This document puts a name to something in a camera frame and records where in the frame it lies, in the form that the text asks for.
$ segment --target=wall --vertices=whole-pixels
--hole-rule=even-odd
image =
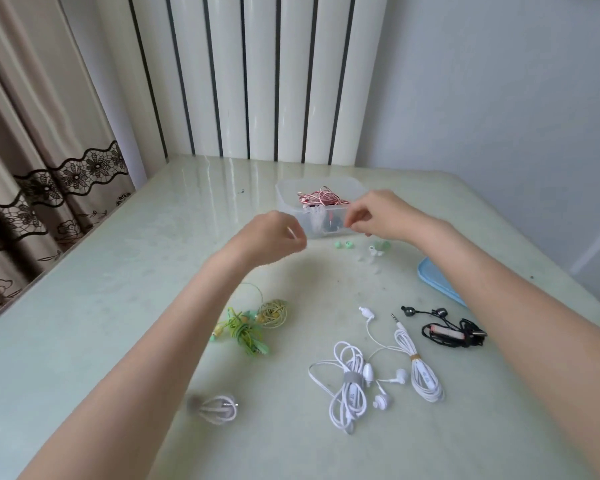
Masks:
[[[127,114],[115,65],[95,0],[60,0],[82,58],[118,140],[136,189],[146,182],[144,165]]]
[[[459,175],[600,298],[600,0],[389,0],[356,162]]]

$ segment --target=white radiator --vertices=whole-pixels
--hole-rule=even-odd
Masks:
[[[97,3],[144,161],[355,163],[386,0]]]

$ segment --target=black cable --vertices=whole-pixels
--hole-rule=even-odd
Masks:
[[[459,326],[450,322],[447,319],[447,310],[444,308],[430,312],[421,312],[411,306],[402,306],[401,309],[408,317],[421,313],[442,320],[445,323],[444,325],[428,323],[422,327],[422,336],[438,345],[451,348],[482,346],[484,339],[487,337],[487,333],[471,320],[463,318],[460,320]]]

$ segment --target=beige curtain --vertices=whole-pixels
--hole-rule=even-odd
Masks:
[[[0,308],[134,186],[58,0],[0,0]]]

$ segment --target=plastic storage box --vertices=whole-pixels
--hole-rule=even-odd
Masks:
[[[332,235],[348,234],[352,231],[344,227],[344,217],[348,205],[328,205],[303,207],[298,200],[298,192],[311,193],[322,186],[330,188],[341,199],[353,202],[367,193],[367,189],[353,177],[298,178],[280,180],[276,184],[278,210],[298,219],[309,239]]]

